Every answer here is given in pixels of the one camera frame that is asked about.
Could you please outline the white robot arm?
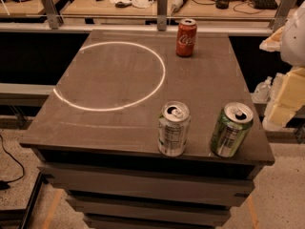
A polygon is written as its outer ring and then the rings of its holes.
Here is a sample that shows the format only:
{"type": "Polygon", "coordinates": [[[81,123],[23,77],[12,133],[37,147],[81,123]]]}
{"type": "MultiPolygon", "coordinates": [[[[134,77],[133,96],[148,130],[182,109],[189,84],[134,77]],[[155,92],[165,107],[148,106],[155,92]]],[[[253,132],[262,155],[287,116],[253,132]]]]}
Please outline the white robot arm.
{"type": "Polygon", "coordinates": [[[281,60],[292,66],[274,79],[263,118],[265,130],[279,131],[305,105],[305,2],[259,48],[280,52],[281,60]]]}

